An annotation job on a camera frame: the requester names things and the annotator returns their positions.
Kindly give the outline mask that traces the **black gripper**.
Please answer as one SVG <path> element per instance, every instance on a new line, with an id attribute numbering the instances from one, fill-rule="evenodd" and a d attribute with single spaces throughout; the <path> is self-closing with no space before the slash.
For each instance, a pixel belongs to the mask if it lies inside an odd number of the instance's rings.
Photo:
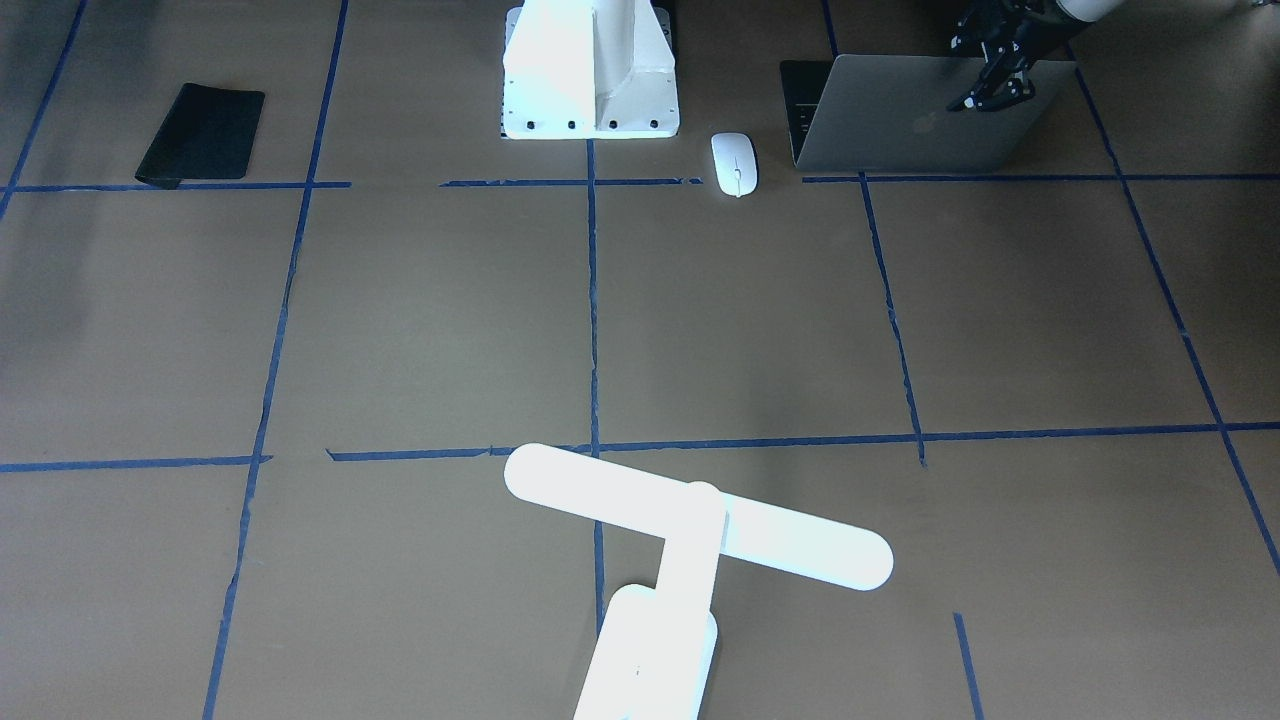
<path id="1" fill-rule="evenodd" d="M 955 23 L 954 55 L 1012 54 L 1018 70 L 987 63 L 973 86 L 947 105 L 947 111 L 1000 111 L 1036 96 L 1028 68 L 1069 41 L 1069 14 L 1057 1 L 970 1 Z"/>

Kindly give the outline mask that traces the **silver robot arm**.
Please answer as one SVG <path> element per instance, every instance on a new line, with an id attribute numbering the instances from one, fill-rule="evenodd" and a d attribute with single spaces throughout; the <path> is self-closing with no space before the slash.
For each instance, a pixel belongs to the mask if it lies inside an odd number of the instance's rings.
<path id="1" fill-rule="evenodd" d="M 1036 97 L 1032 68 L 1091 28 L 1120 1 L 972 1 L 955 24 L 954 54 L 979 51 L 983 67 L 951 113 L 1002 111 Z"/>

